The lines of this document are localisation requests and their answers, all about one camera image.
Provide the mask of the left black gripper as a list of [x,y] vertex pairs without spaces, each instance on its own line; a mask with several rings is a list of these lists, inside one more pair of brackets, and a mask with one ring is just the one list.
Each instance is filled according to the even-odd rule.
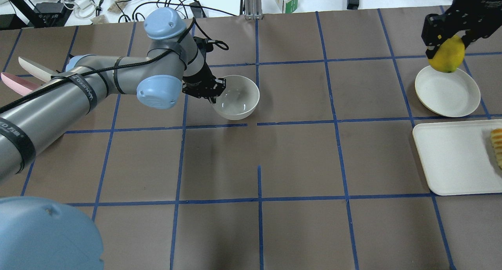
[[217,104],[220,92],[225,89],[226,79],[215,77],[208,66],[203,66],[192,76],[183,77],[182,92],[195,98],[209,99],[210,104]]

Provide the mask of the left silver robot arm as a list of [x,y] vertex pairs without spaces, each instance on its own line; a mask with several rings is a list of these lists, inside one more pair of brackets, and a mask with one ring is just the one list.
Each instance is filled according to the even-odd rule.
[[[143,105],[169,109],[181,93],[215,103],[226,88],[206,63],[210,39],[192,37],[169,7],[144,21],[152,40],[146,57],[94,54],[69,60],[63,73],[1,108],[1,179],[38,154],[110,94],[135,94]],[[2,270],[102,270],[102,236],[79,209],[32,196],[1,198]]]

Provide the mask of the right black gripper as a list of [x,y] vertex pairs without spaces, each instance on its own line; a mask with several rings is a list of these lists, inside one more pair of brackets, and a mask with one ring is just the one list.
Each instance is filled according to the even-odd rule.
[[427,47],[426,56],[433,59],[439,47],[459,31],[467,49],[480,38],[489,38],[501,27],[502,0],[453,0],[442,14],[425,16],[421,38]]

